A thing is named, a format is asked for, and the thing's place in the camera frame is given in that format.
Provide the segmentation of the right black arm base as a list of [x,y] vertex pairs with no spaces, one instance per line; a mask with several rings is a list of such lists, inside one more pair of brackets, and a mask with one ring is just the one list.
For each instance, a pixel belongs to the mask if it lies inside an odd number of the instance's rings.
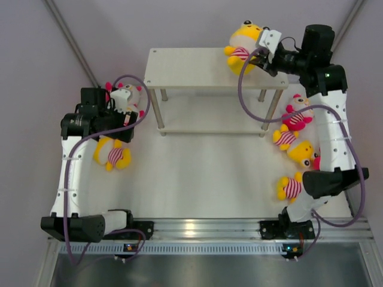
[[272,239],[314,239],[315,231],[311,221],[282,222],[260,221],[260,235],[264,240]]

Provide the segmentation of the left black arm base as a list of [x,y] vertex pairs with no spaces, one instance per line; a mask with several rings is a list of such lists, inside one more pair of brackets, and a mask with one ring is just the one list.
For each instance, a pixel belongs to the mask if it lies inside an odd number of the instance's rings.
[[151,239],[154,233],[154,221],[134,220],[132,227],[145,234],[147,240]]

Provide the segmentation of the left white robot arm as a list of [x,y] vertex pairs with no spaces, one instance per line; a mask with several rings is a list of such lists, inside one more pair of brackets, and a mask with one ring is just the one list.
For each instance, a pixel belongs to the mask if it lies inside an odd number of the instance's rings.
[[129,162],[123,149],[140,123],[136,115],[125,125],[125,114],[106,108],[85,106],[66,114],[60,123],[62,165],[56,199],[50,214],[41,218],[41,229],[62,242],[98,243],[116,232],[128,239],[135,232],[132,212],[103,207],[93,212],[90,199],[91,165],[95,152],[106,160],[108,168],[122,169]]

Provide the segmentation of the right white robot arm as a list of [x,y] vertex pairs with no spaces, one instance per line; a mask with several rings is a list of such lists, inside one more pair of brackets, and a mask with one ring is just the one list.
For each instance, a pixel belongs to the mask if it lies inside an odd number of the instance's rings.
[[356,185],[361,188],[360,206],[353,220],[358,220],[364,210],[369,171],[361,166],[349,135],[344,68],[331,63],[332,53],[322,44],[300,51],[288,51],[282,44],[273,48],[258,44],[250,55],[257,57],[252,63],[271,76],[278,72],[299,76],[315,114],[321,148],[320,168],[303,174],[304,190],[283,211],[286,218],[279,222],[280,232],[294,237],[301,222],[316,215],[316,209]]

